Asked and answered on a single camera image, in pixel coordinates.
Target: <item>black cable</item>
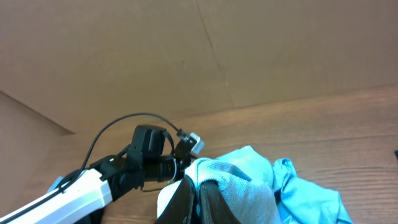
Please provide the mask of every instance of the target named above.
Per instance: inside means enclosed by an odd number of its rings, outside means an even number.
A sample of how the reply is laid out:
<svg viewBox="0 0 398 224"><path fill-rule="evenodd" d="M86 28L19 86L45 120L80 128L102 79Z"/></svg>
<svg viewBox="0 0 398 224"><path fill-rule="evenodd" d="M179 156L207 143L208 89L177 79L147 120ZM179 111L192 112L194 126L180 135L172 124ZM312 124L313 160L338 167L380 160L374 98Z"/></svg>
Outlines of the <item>black cable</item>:
<svg viewBox="0 0 398 224"><path fill-rule="evenodd" d="M31 205L31 206L29 206L29 207L23 209L22 211L18 212L17 214L15 214L15 215L13 215L13 216L11 216L11 217L5 219L5 220L2 221L0 224L4 224L4 223L11 222L11 221L13 221L14 219L16 219L16 218L18 218L18 217L20 217L20 216L22 216L22 215L25 215L26 213L28 213L28 212L32 211L33 209L37 208L38 206L44 204L45 202L48 202L50 199L54 198L54 197L57 196L59 193L64 192L69 186L71 186L71 185L79 178L81 172L83 172L83 170L85 169L85 167L86 167L86 165L87 165L87 162L88 162L88 159L89 159L90 156L91 156L91 152L93 151L93 148L94 148L94 146L95 146L95 144L96 144L98 138L100 138L100 136L102 135L102 133L103 133L105 130L107 130L110 126L112 126L114 123L116 123L116 122L118 122L118 121L120 121L120 120L126 119L126 118L133 117L133 116L153 116L153 117L155 117L155 118L159 118L159 119L161 119L162 121L166 122L168 125L170 125L172 128L174 128L174 130L176 130L176 132L179 132L179 131L180 131L180 130L179 130L174 124L172 124L169 120L165 119L164 117L162 117L162 116L160 116L160 115L154 114L154 113L133 113L133 114L128 114L128 115L125 115L125 116L122 116L122 117L120 117L120 118L117 118L117 119L113 120L112 122L110 122L109 124L107 124L105 127L103 127L103 128L99 131L99 133L95 136L95 138L94 138L93 142L91 143L91 146L90 146L90 148L89 148L89 150L88 150L88 152L87 152L86 158L85 158L85 160L83 161L83 164L82 164L81 167L80 167L79 172L72 178L71 181L69 181L65 186L58 188L58 190L57 190L56 192L54 192L52 195L49 195L48 197L42 199L41 201L39 201L39 202L37 202L37 203L35 203L35 204L33 204L33 205Z"/></svg>

